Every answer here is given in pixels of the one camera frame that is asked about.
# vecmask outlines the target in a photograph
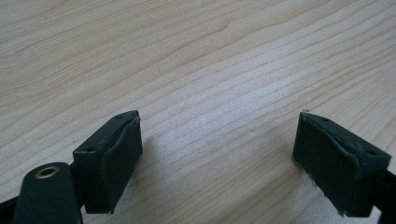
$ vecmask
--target wooden table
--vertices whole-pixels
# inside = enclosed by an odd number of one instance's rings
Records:
[[[303,109],[396,156],[395,72],[391,0],[4,0],[0,199],[138,109],[143,157],[86,223],[376,223],[290,157]]]

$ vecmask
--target wooden surface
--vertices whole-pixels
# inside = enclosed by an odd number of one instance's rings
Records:
[[[375,223],[338,216],[290,157],[303,109],[396,156],[395,4],[4,0],[0,200],[138,109],[142,160],[86,223]]]

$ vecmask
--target wood grain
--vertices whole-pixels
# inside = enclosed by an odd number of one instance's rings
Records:
[[[86,223],[375,223],[338,216],[290,156],[303,109],[396,156],[395,4],[4,0],[0,199],[138,109],[142,160]]]

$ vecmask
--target table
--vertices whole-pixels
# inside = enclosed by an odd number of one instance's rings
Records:
[[[290,157],[303,109],[396,156],[395,1],[5,0],[0,68],[1,201],[137,109],[143,157],[85,223],[379,216],[338,216]]]

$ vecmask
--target light wood tabletop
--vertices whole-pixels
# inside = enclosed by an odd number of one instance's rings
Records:
[[[0,2],[1,201],[135,109],[143,156],[85,223],[376,223],[291,153],[309,109],[396,156],[396,2]]]

